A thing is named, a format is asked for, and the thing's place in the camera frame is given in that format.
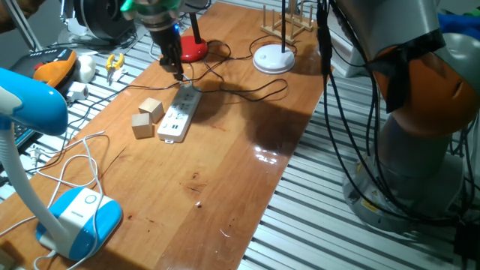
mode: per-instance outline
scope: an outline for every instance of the white cable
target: white cable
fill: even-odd
[[[87,155],[88,155],[88,163],[90,164],[90,170],[91,172],[94,174],[94,179],[95,181],[97,182],[97,186],[98,186],[98,190],[100,191],[100,199],[98,201],[98,204],[97,204],[97,208],[95,209],[95,212],[93,214],[93,232],[95,234],[95,241],[94,241],[94,244],[93,246],[91,247],[91,250],[90,252],[88,252],[87,256],[85,256],[83,259],[81,259],[80,261],[78,261],[77,263],[75,263],[72,267],[70,267],[69,269],[67,270],[72,270],[72,269],[75,269],[77,266],[79,266],[81,263],[85,262],[85,260],[87,260],[94,252],[95,252],[95,249],[97,248],[97,244],[98,244],[98,234],[97,234],[97,212],[98,212],[98,209],[100,208],[100,204],[102,203],[102,200],[104,199],[104,189],[102,188],[101,184],[100,184],[100,180],[98,179],[98,174],[95,172],[95,169],[93,167],[93,163],[92,161],[95,161],[91,154],[90,154],[90,148],[89,146],[87,145],[87,142],[86,142],[86,137],[83,138],[83,145],[85,146],[85,150],[87,151]]]
[[[192,82],[187,75],[183,74],[183,77],[190,83],[190,86],[194,87],[194,82]]]
[[[150,57],[151,57],[152,59],[154,59],[155,61],[158,61],[158,56],[153,55],[153,41],[152,41],[151,44],[150,44],[149,55],[150,55]]]
[[[40,269],[38,269],[38,267],[37,267],[37,262],[38,262],[39,260],[42,260],[42,259],[49,259],[49,258],[51,258],[51,257],[54,257],[56,254],[57,254],[57,253],[56,253],[54,250],[52,250],[52,252],[50,252],[50,253],[49,253],[48,255],[46,255],[46,256],[39,256],[39,257],[38,257],[37,259],[35,259],[35,261],[33,262],[33,269],[34,269],[34,270],[40,270]]]
[[[94,134],[85,136],[85,138],[83,138],[83,139],[81,139],[81,140],[79,140],[79,141],[77,141],[77,142],[75,142],[75,143],[73,143],[73,144],[65,147],[64,150],[65,150],[65,149],[69,149],[70,147],[75,146],[75,145],[77,145],[78,143],[83,142],[84,140],[90,139],[90,138],[92,138],[92,137],[99,136],[99,135],[103,134],[104,132],[105,132],[105,131],[101,131],[101,132],[98,132],[98,133],[94,133]],[[89,183],[84,184],[84,185],[76,185],[76,184],[73,184],[73,183],[70,183],[70,182],[61,180],[61,179],[63,179],[63,175],[64,175],[64,173],[65,173],[65,168],[67,167],[67,165],[70,163],[71,160],[73,160],[74,158],[88,158],[88,157],[89,157],[89,156],[84,155],[84,154],[78,154],[78,155],[76,155],[76,156],[73,156],[73,157],[69,158],[69,159],[67,160],[67,162],[65,162],[63,168],[61,169],[60,177],[59,177],[59,178],[55,178],[55,177],[53,177],[53,176],[46,175],[46,174],[40,172],[40,170],[37,171],[37,172],[40,173],[42,176],[46,176],[47,178],[50,178],[50,179],[55,180],[55,181],[58,182],[58,184],[57,184],[56,187],[55,187],[55,190],[53,191],[52,197],[50,198],[49,204],[48,204],[48,206],[47,206],[48,209],[50,208],[50,206],[52,206],[53,200],[55,199],[57,193],[59,192],[59,188],[60,188],[61,183],[66,184],[66,185],[69,185],[69,186],[71,186],[71,187],[85,187],[85,186],[87,186],[87,185],[90,185],[90,184],[95,180],[96,175],[98,174],[98,165],[97,165],[97,161],[95,161],[95,159],[93,159],[93,158],[92,158],[92,160],[93,160],[93,162],[95,163],[95,166],[96,166],[97,170],[92,170],[92,172],[94,172],[94,179],[93,179],[92,181],[90,181]],[[25,220],[22,220],[22,221],[20,221],[19,223],[14,224],[14,225],[11,226],[10,228],[6,229],[5,231],[0,232],[0,237],[6,235],[6,234],[9,233],[11,230],[13,230],[13,229],[17,228],[18,226],[24,224],[25,222],[31,221],[32,219],[35,219],[35,216],[26,218]]]

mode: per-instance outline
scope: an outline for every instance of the wooden table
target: wooden table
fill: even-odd
[[[198,23],[204,39],[227,42],[232,55],[239,57],[248,55],[249,44],[264,35],[262,22],[260,10],[216,3]],[[185,34],[191,35],[191,29]],[[216,69],[230,89],[255,89],[284,78],[288,95],[247,102],[228,93],[203,94],[183,143],[166,144],[156,136],[136,140],[131,130],[131,116],[146,98],[163,101],[167,108],[175,89],[129,88],[75,136],[73,140],[106,131],[88,144],[99,162],[106,195],[123,208],[118,229],[79,269],[236,269],[322,93],[315,33],[304,32],[298,40],[295,68],[288,73],[265,75],[251,59],[228,61]],[[208,57],[210,62],[218,59]],[[189,65],[184,68],[192,76]],[[195,77],[206,70],[203,63],[193,64],[193,69]],[[173,76],[155,62],[133,84],[162,87],[173,82]],[[209,74],[196,85],[212,91],[218,84]],[[275,83],[251,97],[281,86]],[[85,152],[81,144],[75,146],[59,165],[44,172],[57,176],[68,157]],[[91,177],[88,161],[79,159],[64,178],[85,183]],[[47,203],[56,183],[40,175],[31,183]],[[60,194],[67,189],[62,187]],[[0,205],[0,231],[31,215],[13,195]],[[35,239],[36,224],[28,222],[0,238],[0,248],[26,269],[49,253]],[[40,269],[71,265],[61,257],[39,263]]]

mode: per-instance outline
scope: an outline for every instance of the black cable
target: black cable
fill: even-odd
[[[204,60],[204,63],[206,64],[206,66],[207,66],[207,68],[208,68],[207,71],[206,71],[205,73],[203,73],[202,76],[200,76],[200,77],[198,77],[198,78],[186,79],[186,80],[184,80],[183,82],[191,82],[191,83],[193,83],[193,82],[196,82],[196,81],[201,80],[201,79],[202,79],[204,76],[206,76],[208,73],[213,72],[216,76],[220,77],[220,78],[222,79],[222,83],[224,83],[224,78],[223,78],[221,75],[219,75],[218,73],[216,73],[216,72],[214,71],[214,68],[216,68],[216,67],[218,67],[219,65],[223,64],[223,63],[224,63],[225,61],[227,61],[227,60],[245,60],[245,59],[251,58],[251,57],[253,56],[253,52],[252,52],[252,50],[251,50],[252,47],[253,47],[253,45],[254,45],[257,41],[259,41],[259,40],[261,40],[261,39],[263,39],[263,38],[270,37],[270,36],[271,36],[271,35],[266,35],[266,36],[259,37],[259,38],[257,38],[256,40],[252,41],[252,43],[251,43],[250,46],[249,46],[250,55],[247,55],[247,56],[244,56],[244,57],[238,57],[238,58],[231,57],[232,50],[230,49],[230,46],[229,46],[228,44],[226,44],[225,42],[220,41],[220,40],[212,40],[212,41],[209,41],[208,44],[211,44],[211,43],[214,43],[214,42],[218,42],[218,43],[224,45],[225,47],[227,47],[228,50],[229,50],[228,56],[218,55],[218,54],[214,54],[214,53],[212,53],[212,52],[209,52],[210,54],[214,54],[214,55],[216,55],[216,56],[222,57],[223,60],[220,61],[220,62],[218,62],[218,63],[215,64],[214,66],[210,67],[210,65],[208,65],[208,63],[206,63],[206,61],[205,61],[205,58],[206,58],[206,56],[208,55],[208,54],[207,54],[207,55],[204,57],[204,59],[203,59],[203,60]],[[267,94],[267,95],[265,95],[265,96],[263,96],[263,97],[260,97],[260,98],[257,98],[257,99],[251,99],[251,98],[246,97],[246,96],[244,96],[243,94],[241,94],[242,92],[244,92],[244,93],[258,92],[259,90],[264,89],[265,87],[270,86],[271,84],[276,83],[276,82],[280,82],[280,81],[281,81],[281,82],[284,82],[286,85],[285,85],[283,88],[281,88],[281,89],[279,89],[279,90],[277,90],[277,91],[273,91],[272,93],[269,93],[269,94]],[[125,86],[124,88],[122,88],[121,90],[119,90],[118,92],[113,93],[113,94],[111,94],[111,95],[108,96],[108,97],[102,98],[102,99],[100,99],[99,101],[97,101],[97,102],[93,103],[92,105],[88,106],[88,109],[86,110],[85,115],[84,115],[82,118],[79,118],[79,119],[77,119],[77,120],[74,120],[74,121],[70,122],[67,126],[70,127],[72,124],[74,124],[74,123],[76,123],[76,122],[79,122],[79,121],[82,121],[82,123],[80,123],[80,125],[79,125],[79,126],[81,126],[81,125],[83,124],[83,122],[86,120],[86,117],[89,115],[90,110],[91,110],[95,105],[99,104],[100,102],[106,101],[106,100],[108,100],[108,99],[110,99],[110,98],[112,98],[112,97],[114,97],[114,96],[116,96],[116,95],[118,95],[118,94],[120,94],[120,93],[123,92],[125,89],[128,89],[128,88],[137,88],[137,89],[148,89],[148,90],[166,90],[166,89],[172,88],[173,86],[177,86],[177,85],[179,85],[179,84],[181,84],[181,82],[175,82],[175,83],[173,83],[172,85],[169,85],[169,86],[163,87],[163,88],[155,88],[155,87],[142,86],[142,85],[127,85],[127,86]],[[244,98],[244,99],[247,100],[247,101],[257,102],[257,101],[265,100],[266,98],[268,98],[268,97],[270,97],[270,96],[272,96],[272,95],[275,95],[275,94],[277,94],[277,93],[280,93],[280,92],[282,92],[283,90],[285,90],[285,89],[287,89],[287,88],[288,88],[288,83],[287,83],[287,81],[286,81],[285,79],[274,79],[274,80],[272,80],[271,82],[269,82],[269,83],[267,83],[267,84],[265,84],[265,85],[263,85],[263,86],[261,86],[261,87],[259,87],[259,88],[257,88],[257,89],[253,89],[253,90],[228,90],[228,89],[225,89],[225,88],[221,88],[221,87],[220,87],[218,90],[215,90],[215,91],[201,91],[201,92],[203,92],[203,93],[227,92],[227,93],[230,93],[230,94],[233,94],[233,95],[238,95],[238,96],[240,96],[241,98]],[[60,150],[60,152],[56,155],[56,159],[55,159],[53,162],[48,163],[48,164],[43,165],[43,166],[39,166],[39,167],[33,168],[33,169],[29,169],[29,170],[27,170],[26,172],[27,172],[27,173],[31,173],[31,172],[34,172],[34,171],[37,171],[37,170],[42,170],[42,169],[46,169],[46,168],[50,168],[50,167],[52,167],[52,166],[55,166],[55,165],[59,162],[60,157],[62,156],[62,153],[63,153],[63,151],[64,151],[64,147],[65,147],[65,145],[66,145],[66,143],[67,143],[67,137],[68,137],[68,136],[67,136],[67,134],[66,134],[66,136],[65,136],[64,139],[63,139],[63,143],[62,143],[62,146],[61,146],[61,150]],[[73,133],[70,135],[70,138],[68,139],[68,141],[70,141],[70,140],[72,139],[72,137],[73,137]]]
[[[331,4],[331,7],[333,8],[335,14],[337,15],[337,17],[340,18],[341,20],[343,20],[343,24],[345,24],[345,25],[342,25],[342,26],[343,26],[344,29],[346,29],[347,36],[349,36],[350,40],[354,43],[355,47],[357,47],[357,49],[361,53],[361,56],[364,59],[364,61],[368,62],[368,60],[366,59],[366,55],[362,51],[362,48],[361,48],[358,40],[356,39],[355,34],[353,33],[353,30],[348,25],[347,19],[344,17],[344,15],[338,9],[335,1],[331,1],[330,4]],[[321,24],[323,22],[322,19],[324,19],[326,17],[326,14],[325,14],[326,10],[327,10],[327,8],[325,6],[323,6],[323,9],[321,9],[321,8],[319,9],[319,13],[323,12],[323,14],[320,16],[321,19],[318,19],[319,29],[321,29]],[[322,46],[327,47],[325,49],[320,50],[321,53],[322,53],[322,57],[324,58],[325,56],[327,56],[329,54],[328,46],[331,46],[331,41],[326,40],[326,39],[321,39],[321,35],[319,35],[319,45],[321,47]],[[325,72],[322,72],[322,73],[324,74],[324,77],[327,77],[327,75],[329,75],[331,77],[331,79],[333,78],[332,72],[330,71],[329,68],[328,68],[328,71],[326,73]],[[377,87],[376,87],[376,82],[374,80],[373,74],[370,71],[369,71],[369,75],[370,75],[370,79],[372,80],[373,95],[374,95],[373,96],[374,107],[375,107],[376,113],[378,113],[378,110],[380,109],[380,104],[377,100],[378,91],[377,91]],[[332,80],[332,85],[334,86],[333,88],[335,90],[336,89],[335,79]],[[337,103],[339,104],[340,103],[340,98],[338,97],[338,92],[336,91],[335,93],[336,93]],[[404,216],[404,215],[399,215],[399,214],[395,213],[394,216],[404,218],[404,219],[407,219],[409,221],[414,221],[416,223],[430,224],[430,225],[436,225],[436,226],[455,225],[460,220],[460,217],[458,217],[458,218],[457,217],[453,217],[453,218],[431,218],[431,217],[425,216],[423,214],[416,213],[416,212],[410,210],[409,208],[407,208],[405,205],[398,202],[396,197],[393,196],[392,192],[390,191],[389,186],[387,185],[386,180],[383,177],[382,170],[380,168],[380,159],[378,158],[378,138],[377,138],[377,133],[378,133],[377,131],[380,129],[380,120],[378,119],[378,117],[376,117],[376,124],[375,124],[376,133],[375,133],[375,137],[374,137],[374,147],[375,147],[375,151],[376,151],[375,162],[377,164],[378,171],[379,171],[378,172],[379,173],[379,179],[378,179],[379,181],[377,181],[377,179],[373,177],[371,172],[369,172],[369,169],[365,166],[366,165],[365,161],[363,160],[363,157],[361,156],[361,154],[358,151],[358,148],[356,147],[355,141],[354,141],[353,137],[351,136],[351,132],[349,132],[350,129],[348,128],[348,124],[346,123],[346,119],[344,119],[344,116],[342,117],[342,120],[343,120],[343,123],[346,125],[346,131],[347,131],[347,134],[349,134],[350,140],[352,141],[353,148],[357,152],[358,158],[361,161],[362,165],[364,166],[365,171],[370,176],[371,181],[377,186],[377,188],[379,188],[380,192],[382,192],[382,194],[387,199],[389,199],[398,209],[400,209],[402,212],[404,212],[406,214],[406,216]]]
[[[219,55],[217,53],[213,53],[213,52],[208,52],[208,54],[212,54],[212,55],[215,55],[215,56],[219,56],[221,58],[223,58],[221,61],[219,61],[218,63],[214,64],[213,66],[210,66],[209,63],[207,63],[206,61],[206,57],[208,56],[208,54],[203,58],[203,64],[207,67],[207,71],[200,77],[198,78],[195,78],[195,79],[186,79],[184,80],[184,82],[196,82],[198,80],[201,80],[206,74],[212,72],[215,76],[217,76],[218,78],[220,78],[221,82],[220,82],[220,85],[219,85],[219,88],[217,90],[212,90],[212,91],[202,91],[202,90],[198,90],[196,89],[197,91],[199,92],[202,92],[202,93],[215,93],[215,92],[225,92],[225,93],[229,93],[229,94],[232,94],[232,95],[237,95],[241,98],[244,98],[246,101],[250,101],[250,102],[258,102],[258,101],[263,101],[265,100],[266,98],[268,97],[271,97],[272,95],[275,95],[275,94],[278,94],[286,89],[288,89],[288,82],[285,80],[285,79],[274,79],[272,80],[271,82],[268,82],[266,83],[265,85],[262,85],[260,86],[259,88],[255,88],[255,89],[251,89],[251,90],[232,90],[232,89],[227,89],[227,88],[224,88],[222,87],[223,84],[225,83],[225,79],[220,75],[218,74],[216,71],[215,71],[215,68],[218,67],[219,65],[223,64],[224,62],[228,61],[228,60],[245,60],[245,59],[250,59],[251,57],[253,57],[253,52],[252,52],[252,47],[254,46],[254,44],[263,39],[263,38],[267,38],[267,37],[275,37],[275,36],[272,36],[272,35],[266,35],[266,36],[263,36],[263,37],[259,37],[257,38],[256,40],[252,41],[250,43],[250,46],[248,47],[248,50],[250,52],[250,55],[247,55],[247,56],[242,56],[242,57],[232,57],[232,49],[230,48],[230,46],[221,41],[221,40],[210,40],[207,44],[210,46],[211,44],[213,43],[219,43],[221,45],[224,45],[227,49],[228,49],[228,53],[227,55]],[[295,51],[293,52],[294,55],[296,54],[297,52],[297,48],[296,46],[293,46],[295,48]],[[266,88],[267,86],[270,86],[271,84],[273,83],[277,83],[277,82],[282,82],[285,84],[284,87],[276,90],[276,91],[273,91],[271,93],[268,93],[267,95],[265,96],[262,96],[262,97],[259,97],[259,98],[250,98],[250,97],[247,97],[246,95],[244,95],[243,93],[247,93],[247,94],[251,94],[251,93],[254,93],[254,92],[258,92],[264,88]]]
[[[68,46],[68,45],[82,45],[87,48],[92,48],[92,49],[97,49],[97,48],[128,48],[131,46],[135,41],[138,39],[138,34],[135,31],[126,41],[120,43],[120,44],[115,44],[115,43],[110,43],[110,44],[96,44],[96,43],[91,43],[91,42],[85,42],[85,41],[74,41],[74,42],[66,42],[66,43],[55,43],[52,45],[47,46],[46,48],[55,48],[55,47],[60,47],[60,46]]]
[[[370,104],[370,112],[368,113],[368,120],[367,120],[367,131],[365,132],[365,143],[366,146],[365,148],[367,149],[367,156],[370,157],[370,129],[371,129],[371,123],[372,123],[372,116],[374,114],[374,106],[375,106],[375,96],[372,95],[372,102]]]
[[[255,43],[256,43],[257,41],[262,40],[263,38],[268,38],[268,37],[278,38],[278,39],[281,40],[281,37],[278,37],[278,36],[275,36],[275,35],[271,35],[271,34],[267,34],[267,35],[265,35],[265,36],[263,36],[263,37],[257,38],[256,40],[254,40],[254,41],[252,41],[252,42],[250,43],[250,46],[248,47],[248,52],[250,53],[249,55],[247,55],[247,56],[242,56],[242,57],[231,57],[231,56],[228,56],[228,59],[227,59],[227,60],[245,60],[245,59],[250,59],[250,58],[254,57],[254,52],[252,51],[252,48],[254,47]],[[221,41],[221,40],[210,40],[210,41],[208,42],[208,45],[210,45],[210,44],[212,44],[212,43],[220,43],[220,44],[224,45],[225,47],[227,47],[227,49],[229,49],[230,52],[232,52],[232,50],[230,49],[230,46],[228,46],[227,43],[225,43],[225,42],[223,42],[223,41]],[[296,47],[295,45],[289,45],[289,46],[291,46],[293,49],[295,49],[295,50],[293,51],[293,55],[296,56],[297,50],[298,50],[297,47]],[[208,52],[208,53],[209,53],[209,54],[212,54],[212,55],[214,55],[214,56],[220,56],[220,57],[223,57],[223,58],[225,57],[225,55],[219,55],[219,54],[214,53],[214,52]]]
[[[89,115],[90,113],[90,110],[97,104],[99,104],[100,102],[103,102],[103,101],[106,101],[110,98],[113,98],[115,97],[116,95],[120,94],[121,92],[123,92],[125,89],[128,89],[128,88],[136,88],[136,89],[147,89],[147,90],[166,90],[166,89],[170,89],[172,88],[173,86],[177,86],[178,84],[180,84],[180,82],[175,82],[173,83],[172,85],[169,85],[167,87],[163,87],[163,88],[155,88],[155,87],[151,87],[151,86],[143,86],[143,85],[127,85],[125,86],[124,88],[120,89],[119,91],[117,91],[116,93],[113,93],[111,94],[110,96],[108,97],[104,97],[102,99],[100,99],[99,101],[93,103],[92,105],[88,106],[88,109],[86,110],[85,112],[85,115],[82,116],[81,118],[78,118],[77,120],[74,120],[70,123],[68,123],[67,127],[69,128],[72,124],[76,123],[76,122],[80,122],[80,121],[85,121],[86,120],[86,117]],[[43,165],[43,166],[39,166],[39,167],[35,167],[33,169],[29,169],[29,170],[26,170],[25,172],[26,173],[31,173],[31,172],[36,172],[37,170],[42,170],[42,169],[46,169],[46,168],[50,168],[52,166],[55,166],[59,161],[60,161],[60,157],[62,156],[62,153],[65,151],[64,147],[67,143],[67,137],[68,135],[65,134],[65,137],[63,139],[63,143],[62,143],[62,146],[60,148],[60,152],[56,155],[56,159],[51,162],[51,163],[48,163],[46,165]],[[68,139],[69,141],[72,139],[73,137],[73,132],[72,134],[70,135],[70,138]]]
[[[210,8],[210,6],[212,5],[212,0],[208,0],[205,7],[195,7],[194,5],[191,5],[191,4],[188,4],[188,3],[186,3],[185,5],[189,8],[196,9],[194,12],[205,11],[205,10],[208,10]]]
[[[475,126],[476,122],[477,122],[477,118],[479,116],[477,115],[475,117],[475,119],[473,119],[473,121],[470,123],[470,125],[468,126],[468,128],[466,129],[466,135],[467,136],[463,136],[462,133],[460,133],[460,141],[458,142],[458,145],[457,147],[455,147],[455,149],[453,148],[453,138],[450,140],[450,143],[449,143],[449,147],[450,147],[450,154],[451,155],[456,155],[457,152],[461,151],[461,148],[464,144],[464,140],[468,137],[468,134],[470,133],[470,131],[473,129],[473,126]]]
[[[335,53],[337,54],[338,57],[340,57],[340,59],[342,59],[343,62],[347,63],[348,65],[354,67],[354,68],[364,68],[365,65],[362,64],[362,65],[359,65],[359,64],[351,64],[350,62],[348,62],[347,60],[345,60],[345,58],[340,55],[340,53],[338,53],[337,49],[335,49],[335,46],[332,47],[332,49],[335,51]]]

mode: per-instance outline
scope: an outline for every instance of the power strip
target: power strip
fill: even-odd
[[[182,85],[163,117],[157,134],[165,143],[180,143],[187,133],[202,93],[192,85]]]

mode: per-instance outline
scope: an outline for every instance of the white lamp base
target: white lamp base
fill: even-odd
[[[255,52],[253,65],[265,74],[282,74],[293,68],[295,56],[289,48],[285,48],[285,53],[282,53],[280,44],[269,44]]]
[[[83,259],[90,253],[95,243],[93,215],[100,198],[98,192],[83,187],[65,192],[49,210],[67,230],[67,238],[61,241],[54,240],[45,227],[38,223],[35,231],[37,240],[43,246],[70,260]],[[122,209],[119,203],[103,196],[95,220],[97,244],[92,255],[104,244],[121,219]]]

